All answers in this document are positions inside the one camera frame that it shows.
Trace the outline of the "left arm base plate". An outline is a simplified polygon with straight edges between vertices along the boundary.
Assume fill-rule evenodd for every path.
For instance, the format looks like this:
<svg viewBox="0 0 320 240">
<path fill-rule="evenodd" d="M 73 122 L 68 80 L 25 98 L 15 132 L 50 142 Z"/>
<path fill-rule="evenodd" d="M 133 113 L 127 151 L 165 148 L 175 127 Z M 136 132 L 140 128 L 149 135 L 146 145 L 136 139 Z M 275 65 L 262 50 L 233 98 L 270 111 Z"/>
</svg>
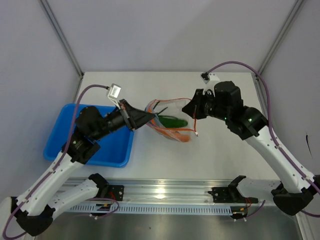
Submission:
<svg viewBox="0 0 320 240">
<path fill-rule="evenodd" d="M 105 197 L 121 202 L 124 197 L 124 185 L 109 185 Z"/>
</svg>

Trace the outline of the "green toy cucumber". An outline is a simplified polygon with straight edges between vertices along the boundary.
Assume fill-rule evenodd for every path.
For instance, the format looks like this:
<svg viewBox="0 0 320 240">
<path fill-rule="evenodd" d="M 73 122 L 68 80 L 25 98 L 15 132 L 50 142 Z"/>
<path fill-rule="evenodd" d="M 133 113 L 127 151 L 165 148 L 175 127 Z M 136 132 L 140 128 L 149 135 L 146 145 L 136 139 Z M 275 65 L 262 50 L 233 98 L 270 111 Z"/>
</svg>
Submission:
<svg viewBox="0 0 320 240">
<path fill-rule="evenodd" d="M 188 121 L 169 115 L 160 115 L 159 117 L 160 123 L 167 129 L 177 129 L 184 128 L 188 125 Z"/>
</svg>

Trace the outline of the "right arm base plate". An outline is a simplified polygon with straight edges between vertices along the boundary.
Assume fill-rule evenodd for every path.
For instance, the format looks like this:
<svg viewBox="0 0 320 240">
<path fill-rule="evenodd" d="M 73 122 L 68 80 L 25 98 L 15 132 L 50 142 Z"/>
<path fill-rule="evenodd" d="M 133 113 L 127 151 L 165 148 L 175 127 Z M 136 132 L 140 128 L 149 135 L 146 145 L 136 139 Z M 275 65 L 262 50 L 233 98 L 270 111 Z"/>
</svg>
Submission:
<svg viewBox="0 0 320 240">
<path fill-rule="evenodd" d="M 243 197 L 235 187 L 212 187 L 208 192 L 214 203 L 223 204 L 257 204 L 259 200 L 255 197 Z"/>
</svg>

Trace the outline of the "green toy scallion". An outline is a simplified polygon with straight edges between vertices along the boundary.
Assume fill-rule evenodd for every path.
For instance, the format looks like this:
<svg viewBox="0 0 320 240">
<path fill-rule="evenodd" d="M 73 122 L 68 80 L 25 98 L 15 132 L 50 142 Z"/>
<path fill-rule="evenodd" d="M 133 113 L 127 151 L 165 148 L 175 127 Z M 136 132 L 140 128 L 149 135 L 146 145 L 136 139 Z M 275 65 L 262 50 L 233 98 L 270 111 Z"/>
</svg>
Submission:
<svg viewBox="0 0 320 240">
<path fill-rule="evenodd" d="M 159 108 L 158 106 L 161 104 L 161 101 L 157 101 L 154 106 L 151 108 L 151 112 L 155 115 L 155 116 L 159 116 L 160 114 L 162 114 L 165 110 L 168 109 L 168 106 L 165 106 L 163 108 Z"/>
</svg>

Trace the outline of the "clear zip bag orange zipper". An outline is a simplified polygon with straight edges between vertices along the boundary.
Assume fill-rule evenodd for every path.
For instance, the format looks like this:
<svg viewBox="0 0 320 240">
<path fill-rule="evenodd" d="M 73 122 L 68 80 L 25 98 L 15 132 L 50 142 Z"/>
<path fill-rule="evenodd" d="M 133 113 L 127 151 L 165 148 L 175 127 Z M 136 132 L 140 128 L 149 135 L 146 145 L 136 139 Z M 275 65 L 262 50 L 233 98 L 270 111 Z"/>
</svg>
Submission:
<svg viewBox="0 0 320 240">
<path fill-rule="evenodd" d="M 155 114 L 155 118 L 147 125 L 169 140 L 181 143 L 192 141 L 199 136 L 196 130 L 197 121 L 182 112 L 182 108 L 190 101 L 190 98 L 185 97 L 151 100 L 144 110 Z"/>
</svg>

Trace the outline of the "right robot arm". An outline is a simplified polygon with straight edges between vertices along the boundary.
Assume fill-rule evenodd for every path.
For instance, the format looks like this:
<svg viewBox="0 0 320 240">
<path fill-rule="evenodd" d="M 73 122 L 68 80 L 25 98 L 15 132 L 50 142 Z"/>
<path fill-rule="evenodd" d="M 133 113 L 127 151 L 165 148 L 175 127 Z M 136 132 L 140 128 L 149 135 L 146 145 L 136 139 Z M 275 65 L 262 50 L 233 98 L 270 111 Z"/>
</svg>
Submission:
<svg viewBox="0 0 320 240">
<path fill-rule="evenodd" d="M 320 177 L 314 175 L 280 145 L 266 117 L 256 108 L 244 105 L 241 90 L 232 81 L 217 83 L 213 89 L 197 89 L 182 112 L 195 120 L 212 117 L 254 148 L 279 177 L 278 181 L 254 180 L 240 175 L 229 185 L 234 202 L 256 198 L 273 202 L 282 212 L 294 216 L 320 191 Z"/>
</svg>

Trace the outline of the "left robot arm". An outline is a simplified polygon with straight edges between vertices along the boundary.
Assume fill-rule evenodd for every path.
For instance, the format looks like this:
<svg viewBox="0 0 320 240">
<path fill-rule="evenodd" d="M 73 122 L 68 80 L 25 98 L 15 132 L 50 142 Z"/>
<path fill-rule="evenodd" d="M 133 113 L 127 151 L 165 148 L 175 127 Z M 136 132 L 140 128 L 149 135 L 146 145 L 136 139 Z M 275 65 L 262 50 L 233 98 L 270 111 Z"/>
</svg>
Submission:
<svg viewBox="0 0 320 240">
<path fill-rule="evenodd" d="M 89 199 L 105 199 L 109 196 L 110 184 L 98 173 L 62 194 L 57 191 L 100 150 L 98 142 L 102 138 L 123 127 L 135 131 L 155 117 L 156 114 L 134 108 L 124 99 L 105 116 L 95 106 L 76 111 L 71 136 L 56 159 L 32 187 L 18 197 L 11 197 L 9 219 L 14 218 L 25 233 L 35 237 L 73 206 Z"/>
</svg>

